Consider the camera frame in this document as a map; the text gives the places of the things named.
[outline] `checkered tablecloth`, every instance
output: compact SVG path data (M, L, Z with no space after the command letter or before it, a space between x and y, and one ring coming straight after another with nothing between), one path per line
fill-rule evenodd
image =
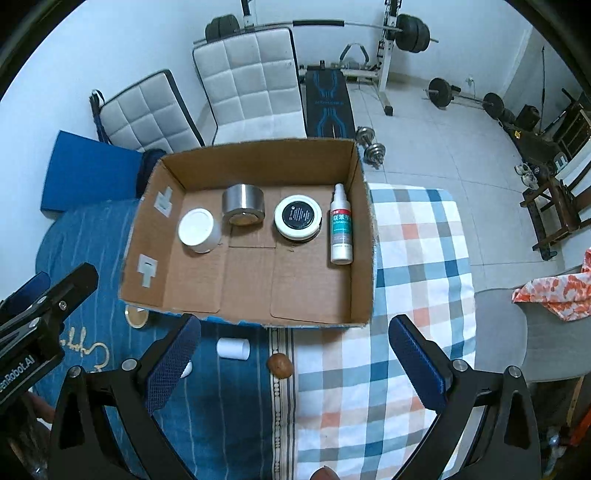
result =
M406 313L452 359L474 364L472 276L451 195L377 183L369 190L378 234L370 325L282 333L292 336L297 372L284 395L293 401L295 430L283 435L292 439L299 480L323 465L342 480L391 479L433 422L390 348L396 314Z

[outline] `cardboard box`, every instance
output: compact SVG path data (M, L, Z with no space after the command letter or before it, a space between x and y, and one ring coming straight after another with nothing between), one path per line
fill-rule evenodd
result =
M225 224L203 255L178 239L180 219L203 207L222 218L222 193L236 183L265 194L262 224ZM330 202L343 183L351 203L353 263L330 263ZM293 244L273 222L280 200L314 198L320 233ZM154 169L126 251L119 296L151 310L193 313L267 326L365 325L373 309L373 222L353 141L272 140L167 155Z

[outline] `orange and white fabric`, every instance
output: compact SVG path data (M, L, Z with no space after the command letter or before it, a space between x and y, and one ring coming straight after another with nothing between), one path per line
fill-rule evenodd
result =
M513 302L541 303L565 322L591 316L591 248L581 273L536 278L513 292Z

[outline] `spray bottle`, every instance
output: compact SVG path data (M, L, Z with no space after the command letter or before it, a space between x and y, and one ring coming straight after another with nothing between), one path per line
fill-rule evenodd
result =
M330 261L335 265L348 265L353 261L351 236L351 204L347 201L342 183L335 185L330 204Z

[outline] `white quilted chair back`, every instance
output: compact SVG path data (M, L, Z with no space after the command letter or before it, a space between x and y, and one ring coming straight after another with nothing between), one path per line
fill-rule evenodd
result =
M288 28L207 43L193 50L193 58L217 122L216 144L306 137Z
M204 146L169 70L144 78L106 102L100 120L111 143L130 150L173 153Z

